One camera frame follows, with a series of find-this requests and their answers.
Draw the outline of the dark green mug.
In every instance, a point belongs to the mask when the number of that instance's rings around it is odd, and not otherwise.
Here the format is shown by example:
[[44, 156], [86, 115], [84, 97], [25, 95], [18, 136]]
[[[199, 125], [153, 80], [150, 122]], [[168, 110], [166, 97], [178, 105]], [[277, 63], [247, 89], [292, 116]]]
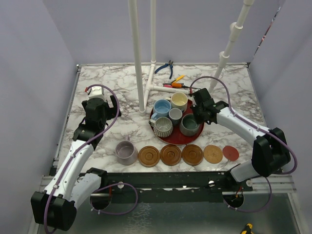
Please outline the dark green mug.
[[193, 114], [186, 114], [180, 122], [180, 131], [187, 137], [192, 137], [197, 134], [200, 125], [197, 124]]

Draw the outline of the cream yellow mug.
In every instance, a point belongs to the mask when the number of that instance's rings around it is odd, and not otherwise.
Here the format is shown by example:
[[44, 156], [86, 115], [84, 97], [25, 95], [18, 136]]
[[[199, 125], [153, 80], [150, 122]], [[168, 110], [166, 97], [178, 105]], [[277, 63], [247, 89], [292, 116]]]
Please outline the cream yellow mug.
[[169, 101], [172, 108], [180, 109], [182, 112], [186, 112], [188, 105], [188, 97], [182, 92], [176, 92], [171, 97], [166, 97], [165, 100]]

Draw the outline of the light blue mug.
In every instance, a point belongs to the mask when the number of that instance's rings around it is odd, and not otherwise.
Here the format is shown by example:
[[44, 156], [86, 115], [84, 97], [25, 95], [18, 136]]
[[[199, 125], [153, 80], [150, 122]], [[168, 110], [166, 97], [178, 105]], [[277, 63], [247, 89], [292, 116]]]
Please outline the light blue mug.
[[166, 99], [157, 100], [154, 103], [153, 113], [150, 117], [149, 124], [152, 127], [156, 125], [172, 126], [172, 121], [169, 119], [169, 111], [171, 110], [171, 103]]

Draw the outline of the woven rattan coaster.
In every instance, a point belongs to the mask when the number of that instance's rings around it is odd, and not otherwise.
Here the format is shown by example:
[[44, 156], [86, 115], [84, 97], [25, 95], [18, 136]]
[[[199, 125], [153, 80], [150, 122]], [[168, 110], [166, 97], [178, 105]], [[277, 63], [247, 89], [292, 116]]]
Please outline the woven rattan coaster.
[[223, 159], [222, 150], [215, 145], [208, 145], [204, 148], [204, 158], [212, 164], [217, 164]]

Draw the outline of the brown wooden coaster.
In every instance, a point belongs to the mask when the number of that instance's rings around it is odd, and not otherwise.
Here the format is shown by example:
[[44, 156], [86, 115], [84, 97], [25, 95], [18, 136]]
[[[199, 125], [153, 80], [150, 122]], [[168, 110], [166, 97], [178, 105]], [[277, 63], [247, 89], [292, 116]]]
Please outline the brown wooden coaster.
[[177, 165], [182, 158], [182, 152], [176, 145], [166, 145], [160, 151], [160, 159], [168, 166]]
[[188, 165], [196, 166], [203, 161], [203, 151], [199, 146], [189, 144], [183, 148], [182, 158]]
[[138, 160], [145, 167], [154, 167], [160, 161], [160, 152], [154, 146], [145, 146], [139, 151]]

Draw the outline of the thin red round coaster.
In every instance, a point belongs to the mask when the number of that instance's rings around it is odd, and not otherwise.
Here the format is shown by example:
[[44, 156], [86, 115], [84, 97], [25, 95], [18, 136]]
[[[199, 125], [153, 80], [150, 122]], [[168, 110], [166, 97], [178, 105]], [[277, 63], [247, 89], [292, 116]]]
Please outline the thin red round coaster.
[[239, 158], [239, 152], [235, 147], [225, 146], [222, 150], [223, 155], [230, 161], [236, 161]]

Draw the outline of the lilac mug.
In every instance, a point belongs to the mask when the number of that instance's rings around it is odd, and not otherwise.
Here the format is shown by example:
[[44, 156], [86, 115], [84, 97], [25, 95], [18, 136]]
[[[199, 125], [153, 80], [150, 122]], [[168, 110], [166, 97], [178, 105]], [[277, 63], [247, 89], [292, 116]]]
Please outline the lilac mug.
[[127, 135], [124, 141], [121, 141], [115, 148], [117, 161], [122, 165], [131, 165], [136, 162], [138, 151]]

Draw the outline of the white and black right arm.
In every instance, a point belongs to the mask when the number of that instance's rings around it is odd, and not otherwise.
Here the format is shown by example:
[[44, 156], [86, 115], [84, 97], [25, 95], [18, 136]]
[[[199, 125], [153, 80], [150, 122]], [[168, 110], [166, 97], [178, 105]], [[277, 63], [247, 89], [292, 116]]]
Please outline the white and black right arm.
[[198, 124], [222, 125], [243, 138], [252, 148], [252, 158], [228, 170], [222, 182], [234, 191], [241, 183], [254, 177], [268, 177], [291, 160], [284, 132], [269, 129], [239, 115], [228, 102], [215, 102], [206, 88], [190, 94], [191, 110]]

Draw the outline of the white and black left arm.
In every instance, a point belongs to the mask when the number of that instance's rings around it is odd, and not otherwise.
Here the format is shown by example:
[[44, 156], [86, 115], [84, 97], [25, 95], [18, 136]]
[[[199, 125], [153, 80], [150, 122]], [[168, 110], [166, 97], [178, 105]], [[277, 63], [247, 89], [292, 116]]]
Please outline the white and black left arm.
[[91, 193], [106, 190], [106, 178], [91, 173], [81, 183], [77, 178], [92, 155], [104, 133], [110, 128], [107, 121], [121, 115], [116, 95], [111, 95], [113, 106], [109, 107], [102, 97], [82, 102], [85, 117], [74, 132], [70, 150], [50, 183], [42, 192], [34, 192], [31, 206], [35, 222], [45, 227], [67, 231], [73, 225], [77, 209]]

